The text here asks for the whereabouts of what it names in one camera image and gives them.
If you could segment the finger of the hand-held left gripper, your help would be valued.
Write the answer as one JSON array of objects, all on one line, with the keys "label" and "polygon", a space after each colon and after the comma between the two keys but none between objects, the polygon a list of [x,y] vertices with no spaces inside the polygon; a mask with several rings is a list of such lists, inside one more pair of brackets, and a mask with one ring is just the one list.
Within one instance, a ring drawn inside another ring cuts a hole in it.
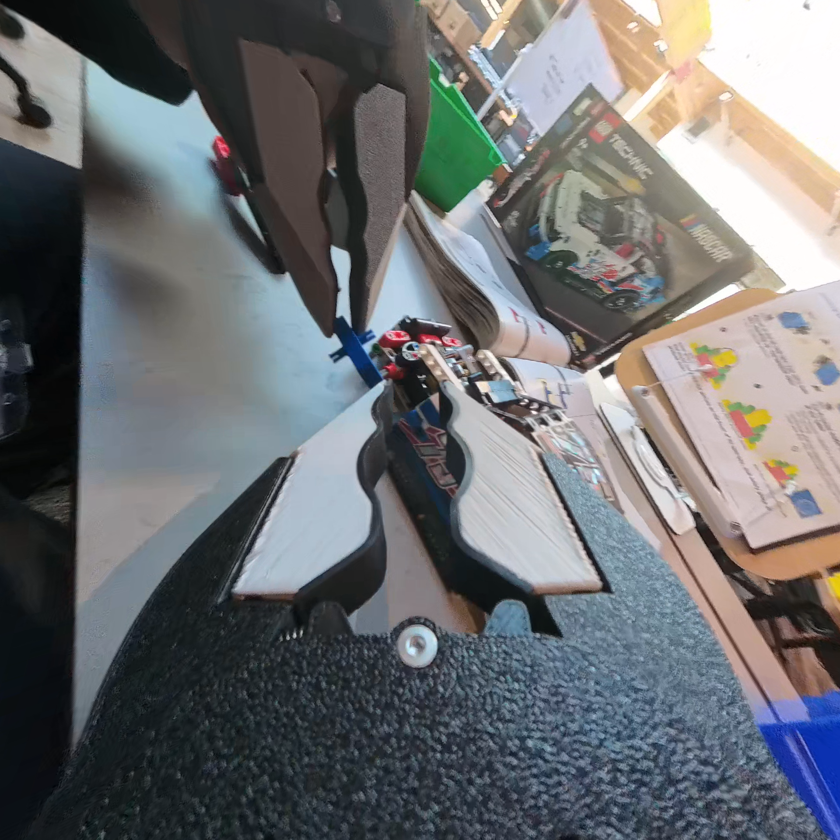
[{"label": "finger of the hand-held left gripper", "polygon": [[319,99],[279,48],[240,43],[261,174],[251,194],[283,266],[318,329],[333,336],[339,284],[324,208],[326,159]]},{"label": "finger of the hand-held left gripper", "polygon": [[405,195],[405,97],[378,83],[343,124],[343,194],[348,207],[349,302],[354,331],[367,330],[383,264]]}]

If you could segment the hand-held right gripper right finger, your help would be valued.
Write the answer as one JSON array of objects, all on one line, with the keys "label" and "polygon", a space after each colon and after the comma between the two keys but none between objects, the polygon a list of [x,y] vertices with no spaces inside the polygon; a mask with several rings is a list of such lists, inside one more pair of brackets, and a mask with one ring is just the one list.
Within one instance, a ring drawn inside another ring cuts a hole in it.
[{"label": "hand-held right gripper right finger", "polygon": [[451,382],[438,401],[460,552],[537,596],[601,592],[602,577],[535,444]]}]

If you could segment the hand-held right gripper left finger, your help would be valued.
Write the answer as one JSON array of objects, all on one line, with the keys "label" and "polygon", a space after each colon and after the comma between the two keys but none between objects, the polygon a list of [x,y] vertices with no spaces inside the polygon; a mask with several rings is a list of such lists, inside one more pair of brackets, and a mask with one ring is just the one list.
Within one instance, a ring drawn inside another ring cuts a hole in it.
[{"label": "hand-held right gripper left finger", "polygon": [[309,614],[322,602],[352,614],[380,589],[386,547],[375,487],[393,424],[378,384],[301,445],[260,514],[231,594]]}]

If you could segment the long black brick beam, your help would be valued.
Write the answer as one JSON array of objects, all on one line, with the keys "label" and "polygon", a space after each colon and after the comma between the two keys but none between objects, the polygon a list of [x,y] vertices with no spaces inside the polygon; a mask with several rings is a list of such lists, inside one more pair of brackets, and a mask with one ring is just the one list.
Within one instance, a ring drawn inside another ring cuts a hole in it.
[{"label": "long black brick beam", "polygon": [[241,185],[231,185],[222,177],[218,181],[223,209],[239,241],[271,275],[281,277],[286,274],[286,266],[270,235],[254,191]]}]

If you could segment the red angled brick beam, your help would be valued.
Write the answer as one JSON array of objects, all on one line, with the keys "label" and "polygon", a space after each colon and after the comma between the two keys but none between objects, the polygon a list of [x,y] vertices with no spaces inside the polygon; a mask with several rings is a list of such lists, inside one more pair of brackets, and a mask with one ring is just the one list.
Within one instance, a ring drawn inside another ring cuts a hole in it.
[{"label": "red angled brick beam", "polygon": [[224,191],[229,196],[243,196],[247,182],[224,138],[217,135],[212,143],[211,164]]}]

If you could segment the blue angled brick beam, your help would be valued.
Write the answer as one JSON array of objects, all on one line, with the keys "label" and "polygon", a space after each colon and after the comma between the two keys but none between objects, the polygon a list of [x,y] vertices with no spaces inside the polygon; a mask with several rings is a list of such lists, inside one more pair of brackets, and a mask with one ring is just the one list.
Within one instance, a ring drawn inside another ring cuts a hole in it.
[{"label": "blue angled brick beam", "polygon": [[344,359],[352,362],[353,367],[368,389],[373,389],[382,383],[383,376],[366,349],[369,343],[376,339],[371,330],[356,332],[344,317],[336,317],[333,322],[333,334],[339,339],[340,347],[329,354],[333,363]]}]

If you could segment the toy brick race car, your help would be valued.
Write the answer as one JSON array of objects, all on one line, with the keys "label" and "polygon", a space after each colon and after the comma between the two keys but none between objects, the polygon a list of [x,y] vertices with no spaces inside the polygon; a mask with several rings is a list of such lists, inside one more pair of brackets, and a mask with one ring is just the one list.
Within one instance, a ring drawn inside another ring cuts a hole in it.
[{"label": "toy brick race car", "polygon": [[[371,352],[383,379],[394,384],[395,403],[401,410],[390,439],[394,483],[433,557],[443,564],[452,588],[472,593],[482,585],[499,583],[528,593],[468,560],[455,545],[450,507],[457,485],[445,464],[447,438],[440,418],[440,386],[455,384],[535,444],[552,483],[549,467],[560,464],[599,498],[615,505],[616,494],[603,461],[575,421],[522,386],[511,363],[489,351],[474,350],[446,332],[443,336],[422,333],[408,323],[405,319],[399,329],[385,332]],[[593,550],[586,545],[571,509],[554,487],[596,566]]]}]

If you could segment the green plastic bin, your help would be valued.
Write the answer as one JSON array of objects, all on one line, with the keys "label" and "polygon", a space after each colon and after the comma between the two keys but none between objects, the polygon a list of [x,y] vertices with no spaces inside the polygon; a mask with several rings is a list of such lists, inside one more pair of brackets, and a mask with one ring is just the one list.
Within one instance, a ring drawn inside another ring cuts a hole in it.
[{"label": "green plastic bin", "polygon": [[449,212],[480,183],[490,179],[506,160],[466,98],[445,78],[433,57],[428,59],[430,114],[416,192]]}]

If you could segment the white stand base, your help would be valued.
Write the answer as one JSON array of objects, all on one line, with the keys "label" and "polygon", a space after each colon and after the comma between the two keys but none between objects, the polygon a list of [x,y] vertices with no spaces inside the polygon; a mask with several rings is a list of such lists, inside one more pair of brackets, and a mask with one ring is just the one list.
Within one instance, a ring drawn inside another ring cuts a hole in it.
[{"label": "white stand base", "polygon": [[609,402],[601,402],[598,413],[660,520],[677,536],[695,530],[692,510],[636,418]]}]

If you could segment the open building instruction booklet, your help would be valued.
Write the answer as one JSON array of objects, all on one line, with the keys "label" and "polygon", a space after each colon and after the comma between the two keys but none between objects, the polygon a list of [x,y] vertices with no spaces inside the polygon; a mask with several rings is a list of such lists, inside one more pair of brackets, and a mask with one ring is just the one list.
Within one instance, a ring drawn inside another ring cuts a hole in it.
[{"label": "open building instruction booklet", "polygon": [[527,391],[581,426],[595,454],[607,454],[606,429],[583,374],[571,369],[562,333],[499,278],[483,244],[438,216],[417,192],[404,223],[450,313],[478,350],[509,360]]}]

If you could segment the whiteboard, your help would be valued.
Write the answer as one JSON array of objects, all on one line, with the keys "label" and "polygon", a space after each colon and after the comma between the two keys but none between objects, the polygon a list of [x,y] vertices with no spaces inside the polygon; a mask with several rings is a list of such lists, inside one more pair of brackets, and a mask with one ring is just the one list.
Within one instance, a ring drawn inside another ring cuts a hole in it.
[{"label": "whiteboard", "polygon": [[586,1],[568,2],[519,54],[505,91],[543,136],[588,86],[609,102],[625,90],[592,7]]}]

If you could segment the black toy set box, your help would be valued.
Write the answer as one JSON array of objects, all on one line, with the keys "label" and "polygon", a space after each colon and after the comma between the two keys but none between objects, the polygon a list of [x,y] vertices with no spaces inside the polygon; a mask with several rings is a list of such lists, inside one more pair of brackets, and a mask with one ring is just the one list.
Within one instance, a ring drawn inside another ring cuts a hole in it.
[{"label": "black toy set box", "polygon": [[754,268],[752,248],[593,85],[486,208],[584,371]]}]

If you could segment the wooden panel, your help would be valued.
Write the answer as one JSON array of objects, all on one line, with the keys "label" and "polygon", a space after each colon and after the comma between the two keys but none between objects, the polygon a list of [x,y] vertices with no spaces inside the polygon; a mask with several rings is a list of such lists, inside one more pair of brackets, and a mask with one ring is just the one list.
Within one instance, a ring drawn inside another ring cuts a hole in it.
[{"label": "wooden panel", "polygon": [[18,120],[18,92],[1,78],[1,138],[80,169],[86,110],[86,61],[71,47],[25,18],[21,39],[1,37],[1,52],[27,81],[34,99],[51,118],[45,129]]}]

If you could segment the person's black jacket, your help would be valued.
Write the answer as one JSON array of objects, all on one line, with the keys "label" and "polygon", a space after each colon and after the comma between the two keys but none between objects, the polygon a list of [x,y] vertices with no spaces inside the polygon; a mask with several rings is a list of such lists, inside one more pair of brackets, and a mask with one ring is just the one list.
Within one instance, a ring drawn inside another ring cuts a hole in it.
[{"label": "person's black jacket", "polygon": [[70,749],[76,623],[82,178],[2,140],[1,836]]}]

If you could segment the blue plastic bin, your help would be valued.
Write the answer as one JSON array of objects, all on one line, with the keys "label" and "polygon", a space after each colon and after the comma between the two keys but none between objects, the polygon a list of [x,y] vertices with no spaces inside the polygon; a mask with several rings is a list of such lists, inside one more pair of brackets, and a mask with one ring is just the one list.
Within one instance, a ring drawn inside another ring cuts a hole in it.
[{"label": "blue plastic bin", "polygon": [[773,757],[824,833],[839,838],[839,692],[779,700],[756,713]]}]

